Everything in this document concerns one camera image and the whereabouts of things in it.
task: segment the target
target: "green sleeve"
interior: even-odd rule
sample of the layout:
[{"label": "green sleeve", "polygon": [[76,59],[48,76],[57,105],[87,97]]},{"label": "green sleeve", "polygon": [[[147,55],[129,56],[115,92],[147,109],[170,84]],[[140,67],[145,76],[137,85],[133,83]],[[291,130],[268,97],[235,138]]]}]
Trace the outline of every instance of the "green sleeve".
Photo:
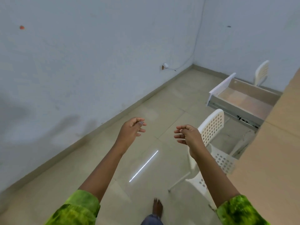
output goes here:
[{"label": "green sleeve", "polygon": [[243,195],[223,203],[217,215],[223,225],[270,225]]},{"label": "green sleeve", "polygon": [[99,201],[94,195],[84,190],[77,190],[50,217],[46,225],[93,225],[99,209]]}]

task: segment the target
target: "chair leg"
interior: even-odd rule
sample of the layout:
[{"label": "chair leg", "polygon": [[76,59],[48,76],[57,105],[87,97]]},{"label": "chair leg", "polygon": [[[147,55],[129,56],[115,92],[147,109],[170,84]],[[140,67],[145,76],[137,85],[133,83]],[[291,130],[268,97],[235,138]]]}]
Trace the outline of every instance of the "chair leg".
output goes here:
[{"label": "chair leg", "polygon": [[190,175],[191,172],[185,174],[181,179],[179,179],[177,182],[174,183],[174,185],[172,185],[168,191],[170,192],[171,189],[173,189],[177,184],[179,184],[180,182],[184,181],[186,177],[188,177]]}]

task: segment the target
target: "open drawer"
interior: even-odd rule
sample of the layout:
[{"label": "open drawer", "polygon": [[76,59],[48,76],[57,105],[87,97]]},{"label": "open drawer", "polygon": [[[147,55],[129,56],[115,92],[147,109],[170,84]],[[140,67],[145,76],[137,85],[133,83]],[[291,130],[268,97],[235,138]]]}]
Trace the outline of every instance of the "open drawer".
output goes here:
[{"label": "open drawer", "polygon": [[256,131],[280,96],[235,79],[235,74],[231,74],[209,92],[207,106],[222,109],[231,118]]}]

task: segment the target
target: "person's left hand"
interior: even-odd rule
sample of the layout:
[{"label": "person's left hand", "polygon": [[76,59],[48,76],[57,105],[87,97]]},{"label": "person's left hand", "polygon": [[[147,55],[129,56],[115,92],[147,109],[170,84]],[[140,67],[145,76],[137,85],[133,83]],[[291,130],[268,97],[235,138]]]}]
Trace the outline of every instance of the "person's left hand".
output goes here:
[{"label": "person's left hand", "polygon": [[135,138],[141,135],[138,132],[146,132],[145,129],[141,129],[142,126],[147,125],[144,123],[144,120],[142,117],[133,117],[122,125],[115,145],[124,149],[123,154],[127,151]]}]

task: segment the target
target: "foot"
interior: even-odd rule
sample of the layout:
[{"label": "foot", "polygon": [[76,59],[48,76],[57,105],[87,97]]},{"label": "foot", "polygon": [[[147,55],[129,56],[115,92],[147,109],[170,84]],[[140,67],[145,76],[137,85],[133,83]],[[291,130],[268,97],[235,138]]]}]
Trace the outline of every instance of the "foot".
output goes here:
[{"label": "foot", "polygon": [[163,205],[160,200],[157,200],[157,198],[154,198],[153,201],[152,214],[157,215],[159,218],[163,215]]}]

